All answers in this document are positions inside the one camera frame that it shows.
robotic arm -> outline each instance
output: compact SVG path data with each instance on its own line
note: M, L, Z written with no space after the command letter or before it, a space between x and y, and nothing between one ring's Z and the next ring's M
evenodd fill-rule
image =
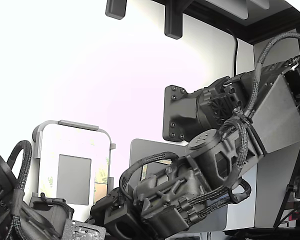
M122 174L119 187L91 208L86 223L72 221L73 209L64 199L44 194L36 198L37 204L51 205L51 212L58 210L56 215L66 215L62 225L50 222L23 202L31 144L18 143L7 162L0 157L0 239L99 239L106 230L118 240L165 239L217 209L244 201L252 189L243 174L262 158L275 160L278 151L295 145L298 159L291 159L296 164L286 183L282 206L293 209L289 214L297 214L300 227L300 56L263 67L269 50L285 38L300 40L300 34L286 32L273 38L255 71L220 78L194 93L168 86L163 138L187 141L185 155L162 152L138 160ZM23 167L16 179L11 169L21 150ZM128 184L136 170L162 160L171 164L134 189ZM239 185L243 192L234 194ZM287 208L291 194L293 207ZM274 229L287 218L280 220L282 212L273 223Z
M265 56L255 71L194 93L168 86L163 138L189 142L186 154L163 152L133 164L120 187L91 208L95 224L119 240L165 239L248 198L251 186L242 175L264 156L300 143L300 56L262 68ZM171 164L134 189L128 185L138 168L160 160ZM244 192L233 194L238 185Z

bolt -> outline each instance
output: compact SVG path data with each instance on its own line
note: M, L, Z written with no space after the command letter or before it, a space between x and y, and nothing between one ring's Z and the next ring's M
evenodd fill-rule
M170 206L170 202L169 201L166 201L164 204L163 204L164 207L168 207Z
M234 94L236 92L236 90L234 89L234 88L231 88L230 90L229 90L229 93L230 94Z
M170 173L172 173L172 168L168 166L168 167L165 169L165 175L169 175Z

cable connector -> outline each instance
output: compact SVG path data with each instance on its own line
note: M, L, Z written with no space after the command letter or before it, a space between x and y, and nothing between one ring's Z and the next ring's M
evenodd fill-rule
M183 211L189 211L192 209L192 206L190 206L188 199L185 196L182 196L179 200L178 200L180 207L182 208Z

circuit board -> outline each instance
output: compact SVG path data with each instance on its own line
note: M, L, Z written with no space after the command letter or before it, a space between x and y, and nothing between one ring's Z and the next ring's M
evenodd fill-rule
M105 236L106 229L104 227L67 219L62 240L104 240Z

black power cord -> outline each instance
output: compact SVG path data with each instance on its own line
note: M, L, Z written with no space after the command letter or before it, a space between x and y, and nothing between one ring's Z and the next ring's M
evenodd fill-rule
M29 141L23 140L18 142L18 144L14 147L9 157L11 162L15 162L19 153L23 150L22 164L19 172L19 176L17 179L17 186L13 191L12 197L12 207L11 207L11 215L12 221L8 230L8 234L5 237L5 240L9 240L13 228L15 229L17 235L22 240L28 240L29 238L25 235L22 227L21 227L21 219L20 219L20 210L21 204L23 200L23 196L25 194L24 189L30 169L31 157L32 157L32 146Z
M235 77L237 75L237 55L238 55L238 47L239 47L239 43L238 43L238 38L236 37L236 35L229 29L226 29L233 37L234 39L234 56L233 56L233 76Z

